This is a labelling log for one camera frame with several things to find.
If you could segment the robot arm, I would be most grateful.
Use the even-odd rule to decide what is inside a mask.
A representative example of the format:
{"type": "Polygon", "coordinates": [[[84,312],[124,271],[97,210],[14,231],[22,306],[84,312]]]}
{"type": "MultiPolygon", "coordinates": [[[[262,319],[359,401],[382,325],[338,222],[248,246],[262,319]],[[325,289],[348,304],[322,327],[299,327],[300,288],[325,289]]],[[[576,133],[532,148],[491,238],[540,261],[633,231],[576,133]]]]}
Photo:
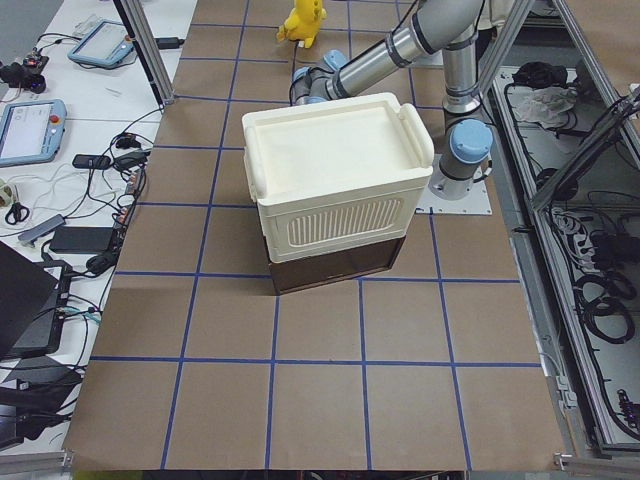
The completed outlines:
{"type": "Polygon", "coordinates": [[[447,149],[428,184],[437,197],[456,201],[487,179],[477,172],[488,161],[492,129],[478,117],[491,78],[532,4],[511,1],[497,17],[488,1],[422,1],[407,25],[399,25],[352,59],[327,52],[292,76],[294,105],[355,97],[397,70],[441,54],[447,149]]]}

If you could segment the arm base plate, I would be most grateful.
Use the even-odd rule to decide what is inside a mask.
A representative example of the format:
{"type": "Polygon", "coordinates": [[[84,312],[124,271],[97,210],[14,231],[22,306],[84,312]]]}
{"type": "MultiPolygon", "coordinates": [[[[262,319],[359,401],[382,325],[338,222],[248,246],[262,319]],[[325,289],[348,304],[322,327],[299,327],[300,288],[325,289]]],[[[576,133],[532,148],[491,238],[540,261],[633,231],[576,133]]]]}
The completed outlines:
{"type": "Polygon", "coordinates": [[[418,201],[416,214],[490,216],[493,214],[487,185],[484,180],[475,183],[483,175],[481,166],[476,168],[472,180],[468,180],[461,198],[438,196],[428,184],[418,201]]]}

